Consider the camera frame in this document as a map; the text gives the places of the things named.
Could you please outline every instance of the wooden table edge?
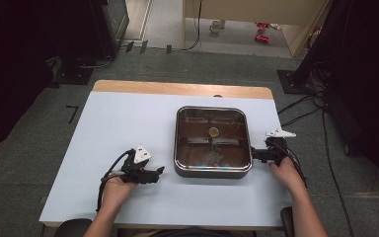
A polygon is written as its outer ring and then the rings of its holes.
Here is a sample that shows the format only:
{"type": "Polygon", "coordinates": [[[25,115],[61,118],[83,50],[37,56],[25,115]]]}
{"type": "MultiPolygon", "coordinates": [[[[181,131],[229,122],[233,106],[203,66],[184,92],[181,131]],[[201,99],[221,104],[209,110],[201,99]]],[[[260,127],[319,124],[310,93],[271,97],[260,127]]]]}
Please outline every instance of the wooden table edge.
{"type": "Polygon", "coordinates": [[[272,91],[267,87],[167,82],[99,80],[92,91],[273,100],[272,91]]]}

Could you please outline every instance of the wire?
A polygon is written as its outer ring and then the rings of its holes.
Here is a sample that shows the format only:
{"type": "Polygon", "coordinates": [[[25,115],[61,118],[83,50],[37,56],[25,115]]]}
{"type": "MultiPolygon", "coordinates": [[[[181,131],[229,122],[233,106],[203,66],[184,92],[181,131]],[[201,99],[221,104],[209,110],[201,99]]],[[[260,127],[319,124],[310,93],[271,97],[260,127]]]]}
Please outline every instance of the wire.
{"type": "Polygon", "coordinates": [[[278,114],[281,114],[283,113],[284,111],[296,106],[297,104],[301,103],[301,102],[304,102],[304,101],[309,101],[309,100],[314,100],[314,99],[318,99],[318,98],[321,98],[320,96],[318,96],[319,93],[322,93],[322,91],[319,91],[319,92],[316,92],[312,95],[308,95],[308,96],[304,96],[302,97],[300,100],[296,101],[296,102],[293,102],[291,103],[290,105],[286,106],[285,108],[281,109],[278,114]]]}
{"type": "Polygon", "coordinates": [[[309,115],[311,115],[312,113],[314,113],[314,112],[316,112],[316,111],[318,111],[318,110],[321,110],[321,109],[322,109],[322,108],[317,108],[316,110],[314,110],[314,111],[312,111],[312,112],[309,112],[309,113],[306,113],[306,114],[304,114],[304,115],[302,115],[302,116],[299,116],[299,117],[297,117],[297,118],[294,118],[294,119],[292,119],[292,120],[290,120],[290,121],[284,123],[281,127],[283,127],[283,126],[288,126],[288,125],[292,125],[292,124],[294,124],[295,122],[297,122],[299,119],[304,118],[304,117],[306,117],[306,116],[309,116],[309,115]]]}
{"type": "Polygon", "coordinates": [[[101,184],[100,184],[100,190],[98,192],[98,203],[97,203],[97,212],[100,211],[100,208],[101,208],[101,203],[103,201],[103,191],[104,191],[104,188],[106,187],[106,182],[107,182],[107,177],[109,176],[110,172],[114,169],[114,167],[116,166],[116,164],[119,162],[119,160],[121,160],[122,157],[124,157],[125,155],[129,155],[133,152],[133,149],[131,150],[127,150],[125,151],[124,153],[122,153],[116,160],[115,162],[112,164],[112,166],[110,167],[110,169],[104,174],[104,176],[101,178],[101,184]]]}
{"type": "Polygon", "coordinates": [[[328,132],[326,130],[326,122],[325,122],[325,110],[322,111],[322,123],[323,123],[323,131],[324,131],[324,134],[325,134],[326,155],[327,155],[327,158],[328,158],[329,169],[331,170],[332,179],[334,180],[335,186],[337,187],[338,195],[340,196],[343,213],[345,214],[345,218],[346,218],[346,222],[347,222],[347,227],[349,229],[349,234],[350,234],[351,237],[353,237],[353,230],[352,230],[352,226],[350,224],[349,215],[348,215],[347,210],[346,210],[346,206],[345,206],[345,202],[343,200],[343,196],[342,196],[342,192],[341,192],[341,189],[340,189],[340,185],[338,184],[337,177],[335,176],[334,168],[332,167],[331,156],[329,154],[328,132]]]}
{"type": "Polygon", "coordinates": [[[298,163],[298,166],[301,166],[300,164],[300,160],[297,158],[297,155],[294,153],[294,151],[292,151],[290,148],[287,147],[287,150],[288,152],[290,152],[291,154],[293,154],[293,158],[296,160],[296,162],[298,163]]]}
{"type": "Polygon", "coordinates": [[[326,108],[326,104],[325,104],[325,101],[324,101],[324,104],[321,106],[321,105],[318,105],[315,101],[315,99],[312,100],[313,101],[313,104],[317,107],[317,108],[320,108],[320,109],[325,109],[326,108]]]}
{"type": "Polygon", "coordinates": [[[195,27],[197,31],[197,37],[195,39],[195,42],[192,44],[189,48],[183,48],[182,51],[188,51],[196,47],[196,45],[199,43],[199,19],[201,18],[201,7],[202,7],[202,0],[199,0],[199,8],[198,8],[198,27],[195,27]]]}
{"type": "Polygon", "coordinates": [[[96,65],[96,66],[79,66],[80,68],[102,68],[107,66],[111,61],[113,60],[113,57],[110,57],[110,60],[102,65],[96,65]]]}

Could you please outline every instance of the human hand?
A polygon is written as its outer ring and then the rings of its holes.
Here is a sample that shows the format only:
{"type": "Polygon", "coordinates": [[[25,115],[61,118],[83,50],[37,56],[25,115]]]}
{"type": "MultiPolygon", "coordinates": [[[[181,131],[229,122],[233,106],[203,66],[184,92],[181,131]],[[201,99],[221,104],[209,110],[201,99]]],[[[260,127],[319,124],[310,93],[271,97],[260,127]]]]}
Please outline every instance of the human hand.
{"type": "Polygon", "coordinates": [[[137,186],[134,183],[125,183],[119,177],[111,178],[104,188],[102,211],[118,214],[121,206],[130,196],[131,191],[137,186]]]}
{"type": "Polygon", "coordinates": [[[276,178],[292,192],[299,188],[306,188],[290,158],[283,158],[279,167],[274,163],[270,163],[269,166],[276,178]]]}

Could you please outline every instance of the forearm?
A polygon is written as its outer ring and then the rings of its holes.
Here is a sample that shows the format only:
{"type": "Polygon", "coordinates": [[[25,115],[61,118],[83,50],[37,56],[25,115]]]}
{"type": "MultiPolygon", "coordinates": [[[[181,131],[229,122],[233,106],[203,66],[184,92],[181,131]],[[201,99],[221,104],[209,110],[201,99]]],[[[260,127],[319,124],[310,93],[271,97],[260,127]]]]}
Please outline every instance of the forearm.
{"type": "Polygon", "coordinates": [[[295,236],[328,236],[305,187],[291,191],[295,236]]]}
{"type": "Polygon", "coordinates": [[[110,236],[117,212],[101,208],[84,237],[110,236]]]}

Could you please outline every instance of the white table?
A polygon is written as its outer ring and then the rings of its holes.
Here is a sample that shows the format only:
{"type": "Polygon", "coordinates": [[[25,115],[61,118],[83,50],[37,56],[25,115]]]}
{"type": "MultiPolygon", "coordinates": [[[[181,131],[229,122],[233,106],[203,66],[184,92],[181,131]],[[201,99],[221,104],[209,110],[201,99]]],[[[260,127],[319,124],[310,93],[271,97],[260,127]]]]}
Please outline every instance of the white table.
{"type": "MultiPolygon", "coordinates": [[[[119,88],[121,83],[131,83],[140,88],[140,84],[133,82],[108,83],[116,83],[119,88]]],[[[165,86],[174,87],[174,84],[150,85],[159,89],[157,93],[165,90],[165,86]]],[[[186,84],[175,85],[179,88],[186,84]]],[[[206,88],[227,89],[223,89],[223,93],[210,92],[213,95],[227,95],[238,90],[236,87],[188,86],[193,89],[197,87],[201,94],[206,88]]],[[[280,128],[274,101],[146,94],[153,92],[152,89],[143,90],[145,94],[102,92],[96,85],[39,221],[47,226],[59,226],[68,219],[94,219],[100,178],[120,154],[141,143],[153,156],[146,169],[166,168],[157,184],[140,185],[133,191],[114,222],[116,226],[280,229],[279,212],[291,205],[291,199],[267,164],[255,161],[252,170],[240,180],[218,180],[180,177],[175,173],[173,162],[176,112],[179,108],[209,106],[240,109],[247,117],[251,145],[265,148],[265,133],[280,128]]],[[[241,89],[255,91],[264,88],[241,89]]],[[[179,94],[178,89],[171,93],[177,94],[177,91],[179,94]]]]}

